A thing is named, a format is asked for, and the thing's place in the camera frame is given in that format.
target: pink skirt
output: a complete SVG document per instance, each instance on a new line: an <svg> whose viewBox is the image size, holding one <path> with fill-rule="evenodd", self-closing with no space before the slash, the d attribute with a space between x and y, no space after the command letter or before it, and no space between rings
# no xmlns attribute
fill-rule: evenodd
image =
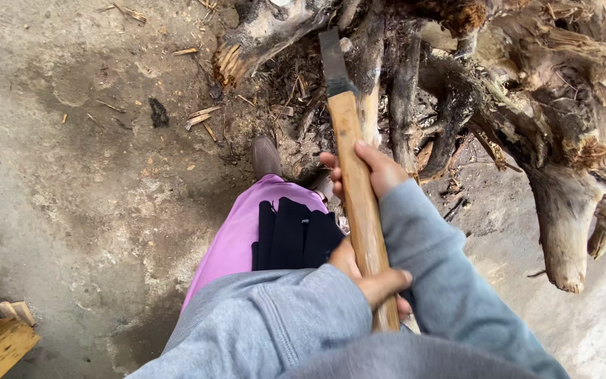
<svg viewBox="0 0 606 379"><path fill-rule="evenodd" d="M281 177L268 174L238 196L228 217L223 221L186 294L182 312L200 288L216 278L252 270L252 244L258 241L258 203L267 200L275 210L280 198L304 204L311 211L328 210L318 194L293 183L285 183Z"/></svg>

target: gray hoodie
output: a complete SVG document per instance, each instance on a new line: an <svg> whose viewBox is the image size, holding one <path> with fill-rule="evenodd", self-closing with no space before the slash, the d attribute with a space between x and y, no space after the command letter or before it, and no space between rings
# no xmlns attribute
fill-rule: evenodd
<svg viewBox="0 0 606 379"><path fill-rule="evenodd" d="M391 266L413 275L423 335L372 334L366 298L329 264L244 272L201 289L162 355L129 378L568 378L415 181L379 205Z"/></svg>

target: gray sleeve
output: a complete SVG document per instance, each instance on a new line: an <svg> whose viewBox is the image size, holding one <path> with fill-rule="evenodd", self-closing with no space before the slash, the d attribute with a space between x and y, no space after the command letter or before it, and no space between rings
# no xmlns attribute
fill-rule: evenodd
<svg viewBox="0 0 606 379"><path fill-rule="evenodd" d="M465 236L439 215L414 180L380 201L390 264L409 270L409 299L423 333L482 348L543 378L568 378L527 325L476 273Z"/></svg>
<svg viewBox="0 0 606 379"><path fill-rule="evenodd" d="M236 274L203 288L175 329L184 337L129 378L274 378L315 351L369 335L366 297L344 273L330 264L302 272L269 282ZM231 281L243 289L227 297ZM218 297L211 309L207 296Z"/></svg>

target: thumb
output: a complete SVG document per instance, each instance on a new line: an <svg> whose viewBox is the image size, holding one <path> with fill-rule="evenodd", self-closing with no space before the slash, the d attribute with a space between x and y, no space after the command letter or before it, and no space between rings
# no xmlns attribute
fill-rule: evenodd
<svg viewBox="0 0 606 379"><path fill-rule="evenodd" d="M375 309L390 295L410 287L413 276L406 270L386 270L372 277L358 280L357 286L362 290L366 301Z"/></svg>
<svg viewBox="0 0 606 379"><path fill-rule="evenodd" d="M380 150L367 145L363 140L357 141L354 145L354 152L357 153L357 157L366 162L371 171L375 171L386 157Z"/></svg>

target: person's left hand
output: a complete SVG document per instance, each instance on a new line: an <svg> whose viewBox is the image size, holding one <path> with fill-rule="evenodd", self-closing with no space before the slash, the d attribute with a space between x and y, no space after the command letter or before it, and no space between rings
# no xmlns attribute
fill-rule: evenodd
<svg viewBox="0 0 606 379"><path fill-rule="evenodd" d="M349 236L341 241L336 250L333 250L329 263L357 284L357 287L366 297L369 306L371 306L371 310L375 310L390 295L407 289L413 282L413 276L410 272L395 269L383 271L373 277L362 278ZM408 314L411 313L411 306L408 301L398 296L397 311L400 320L406 319Z"/></svg>

